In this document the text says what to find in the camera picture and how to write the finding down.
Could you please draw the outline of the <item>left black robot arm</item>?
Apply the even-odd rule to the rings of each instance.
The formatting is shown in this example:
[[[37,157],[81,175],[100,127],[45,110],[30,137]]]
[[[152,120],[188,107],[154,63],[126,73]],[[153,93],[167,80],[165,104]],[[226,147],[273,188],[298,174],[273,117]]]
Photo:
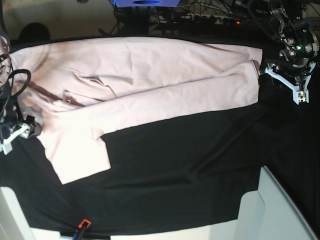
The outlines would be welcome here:
[[[250,0],[247,10],[271,40],[284,45],[278,58],[267,61],[259,74],[269,75],[288,87],[297,105],[308,103],[308,85],[320,66],[320,19],[303,17],[304,3],[300,0],[270,0],[267,7]]]

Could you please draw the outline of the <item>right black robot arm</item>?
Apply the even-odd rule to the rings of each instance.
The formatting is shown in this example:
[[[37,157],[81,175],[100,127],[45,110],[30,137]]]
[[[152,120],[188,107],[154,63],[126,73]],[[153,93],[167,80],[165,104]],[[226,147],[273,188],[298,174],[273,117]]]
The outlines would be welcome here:
[[[21,95],[31,82],[31,72],[27,69],[14,69],[11,58],[11,40],[5,26],[3,4],[0,5],[0,151],[8,155],[12,142],[18,138],[29,139],[39,136],[43,125],[34,116],[22,114],[18,103]],[[16,75],[25,75],[22,87],[13,93]]]

